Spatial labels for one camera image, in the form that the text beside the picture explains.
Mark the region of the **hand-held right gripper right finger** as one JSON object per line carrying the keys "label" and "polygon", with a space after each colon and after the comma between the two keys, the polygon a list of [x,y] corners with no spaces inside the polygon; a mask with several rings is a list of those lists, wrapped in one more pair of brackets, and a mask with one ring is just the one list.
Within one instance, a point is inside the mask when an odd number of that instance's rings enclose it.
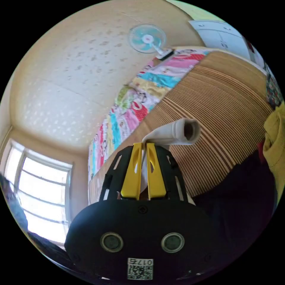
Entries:
{"label": "hand-held right gripper right finger", "polygon": [[166,195],[161,168],[154,143],[146,144],[147,181],[149,200],[163,199]]}

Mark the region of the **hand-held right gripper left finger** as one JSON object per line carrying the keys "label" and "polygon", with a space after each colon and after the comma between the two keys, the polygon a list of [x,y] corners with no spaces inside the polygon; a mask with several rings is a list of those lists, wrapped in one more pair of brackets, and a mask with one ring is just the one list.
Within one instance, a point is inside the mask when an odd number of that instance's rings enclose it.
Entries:
{"label": "hand-held right gripper left finger", "polygon": [[121,197],[124,199],[139,199],[141,185],[142,143],[133,144]]}

